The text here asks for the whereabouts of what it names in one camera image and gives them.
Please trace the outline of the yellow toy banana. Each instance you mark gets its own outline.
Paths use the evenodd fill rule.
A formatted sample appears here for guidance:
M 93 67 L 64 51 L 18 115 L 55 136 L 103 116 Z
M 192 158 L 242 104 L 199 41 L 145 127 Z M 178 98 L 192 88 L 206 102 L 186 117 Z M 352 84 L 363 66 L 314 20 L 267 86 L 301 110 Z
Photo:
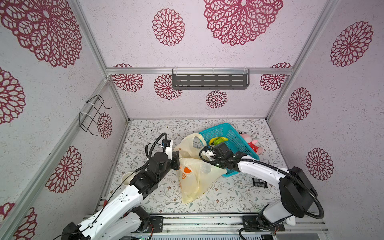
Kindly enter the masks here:
M 228 138 L 225 138 L 225 137 L 215 137 L 215 138 L 210 139 L 209 145 L 210 146 L 217 146 L 217 145 L 219 145 L 221 143 L 225 143 L 227 141 L 229 141 Z

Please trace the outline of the cream plastic bag orange print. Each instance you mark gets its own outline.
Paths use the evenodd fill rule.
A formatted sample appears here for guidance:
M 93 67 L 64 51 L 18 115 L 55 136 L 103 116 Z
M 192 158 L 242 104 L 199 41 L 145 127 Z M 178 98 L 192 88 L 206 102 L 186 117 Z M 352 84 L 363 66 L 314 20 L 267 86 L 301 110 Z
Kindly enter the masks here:
M 227 173 L 226 169 L 201 160 L 199 153 L 206 145 L 202 135 L 193 133 L 174 147 L 174 151 L 179 153 L 178 177 L 184 204 L 201 197 L 213 182 Z

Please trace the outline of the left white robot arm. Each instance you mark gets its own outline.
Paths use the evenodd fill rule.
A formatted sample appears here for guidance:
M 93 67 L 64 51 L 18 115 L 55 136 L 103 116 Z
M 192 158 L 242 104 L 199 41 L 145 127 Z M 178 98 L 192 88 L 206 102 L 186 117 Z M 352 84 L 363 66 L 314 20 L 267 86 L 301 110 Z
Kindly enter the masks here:
M 124 190 L 96 214 L 79 224 L 64 227 L 61 240 L 119 240 L 149 226 L 150 215 L 141 207 L 143 200 L 154 192 L 170 170 L 178 170 L 178 152 L 173 152 L 173 141 L 166 133 L 160 134 L 150 148 L 148 161 L 136 169 Z

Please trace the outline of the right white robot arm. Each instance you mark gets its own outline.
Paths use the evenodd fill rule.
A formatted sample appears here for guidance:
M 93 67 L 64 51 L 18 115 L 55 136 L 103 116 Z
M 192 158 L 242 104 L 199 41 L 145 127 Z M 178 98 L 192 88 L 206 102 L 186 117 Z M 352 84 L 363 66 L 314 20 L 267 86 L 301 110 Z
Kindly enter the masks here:
M 233 153 L 224 143 L 203 147 L 199 158 L 221 169 L 248 174 L 279 189 L 280 199 L 266 205 L 249 226 L 239 230 L 241 239 L 245 238 L 243 232 L 277 232 L 284 222 L 294 225 L 296 218 L 308 216 L 321 220 L 325 216 L 317 191 L 300 168 L 274 167 L 243 152 Z

